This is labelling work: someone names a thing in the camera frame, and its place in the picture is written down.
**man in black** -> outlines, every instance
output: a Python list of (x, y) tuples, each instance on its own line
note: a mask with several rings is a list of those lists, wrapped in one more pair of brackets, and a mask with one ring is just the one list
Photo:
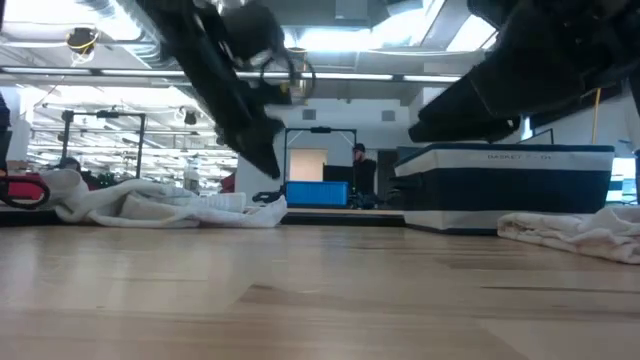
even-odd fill
[(353, 147), (353, 172), (355, 174), (355, 207), (372, 209), (376, 204), (374, 189), (375, 174), (378, 164), (366, 157), (364, 144)]

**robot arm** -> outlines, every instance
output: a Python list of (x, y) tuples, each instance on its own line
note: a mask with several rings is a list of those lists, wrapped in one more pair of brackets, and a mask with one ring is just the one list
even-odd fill
[(638, 1), (468, 4), (499, 28), (496, 47), (421, 110), (420, 122), (409, 130), (413, 141), (499, 140), (518, 128), (521, 115), (561, 108), (626, 79), (638, 66)]
[(284, 34), (271, 12), (250, 2), (222, 17), (204, 2), (136, 1), (207, 105), (225, 143), (263, 173), (280, 177), (273, 141), (284, 124), (265, 112), (269, 100), (264, 87), (270, 85), (261, 82), (262, 88), (254, 89), (235, 73), (238, 63), (264, 51), (285, 58), (293, 71)]

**ceiling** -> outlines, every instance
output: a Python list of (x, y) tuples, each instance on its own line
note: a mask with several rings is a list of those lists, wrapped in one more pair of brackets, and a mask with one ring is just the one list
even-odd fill
[[(159, 53), (154, 29), (138, 21), (144, 19), (133, 2), (9, 0), (0, 38), (0, 65), (176, 69), (172, 59)], [(227, 11), (244, 1), (214, 2)], [(466, 0), (262, 2), (283, 25), (288, 45), (304, 45), (307, 51), (303, 56), (318, 73), (462, 75), (482, 61), (484, 49), (491, 45), (486, 42), (495, 32), (483, 24), (471, 24), (475, 27), (462, 34), (473, 20)], [(90, 59), (74, 57), (65, 44), (66, 34), (78, 26), (100, 31), (98, 46)], [(483, 35), (472, 39), (474, 33)], [(447, 51), (456, 42), (463, 46)], [(147, 130), (155, 133), (145, 137), (148, 155), (143, 156), (143, 175), (179, 179), (187, 160), (197, 154), (206, 185), (215, 187), (221, 177), (233, 170), (237, 157), (216, 145), (214, 123), (184, 91), (188, 87), (185, 80), (0, 75), (0, 85), (21, 84), (37, 105), (32, 119), (38, 131), (32, 139), (31, 154), (38, 162), (57, 161), (58, 135), (64, 126), (60, 120), (62, 109), (95, 111), (115, 106), (121, 111), (149, 114)], [(322, 80), (313, 97), (399, 99), (407, 105), (425, 86), (447, 84)], [(199, 114), (197, 125), (185, 128), (185, 111)], [(135, 167), (131, 152), (136, 151), (132, 141), (137, 137), (134, 132), (139, 130), (137, 119), (109, 119), (106, 124), (95, 117), (76, 120), (72, 124), (71, 156), (83, 154), (85, 167), (90, 169), (131, 172), (132, 164)], [(83, 128), (111, 132), (80, 132)], [(185, 135), (192, 131), (198, 135)]]

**black cap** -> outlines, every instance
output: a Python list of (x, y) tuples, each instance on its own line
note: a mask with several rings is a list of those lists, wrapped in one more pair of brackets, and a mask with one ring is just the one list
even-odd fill
[(353, 146), (353, 151), (356, 151), (356, 150), (362, 151), (362, 152), (367, 152), (365, 147), (364, 147), (364, 144), (362, 144), (362, 143), (357, 143), (357, 144), (355, 144)]

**person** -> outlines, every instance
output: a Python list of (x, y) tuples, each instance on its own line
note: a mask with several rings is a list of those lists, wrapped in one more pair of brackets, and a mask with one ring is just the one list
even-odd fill
[(58, 169), (70, 169), (78, 173), (82, 173), (82, 165), (80, 162), (72, 157), (64, 158), (60, 161), (60, 164), (56, 166)]
[(364, 144), (353, 147), (353, 172), (356, 208), (372, 209), (376, 205), (375, 174), (378, 164), (367, 159)]
[(0, 93), (0, 176), (6, 176), (9, 172), (7, 166), (7, 152), (9, 151), (9, 141), (11, 140), (9, 127), (11, 127), (11, 111), (4, 101), (2, 93)]

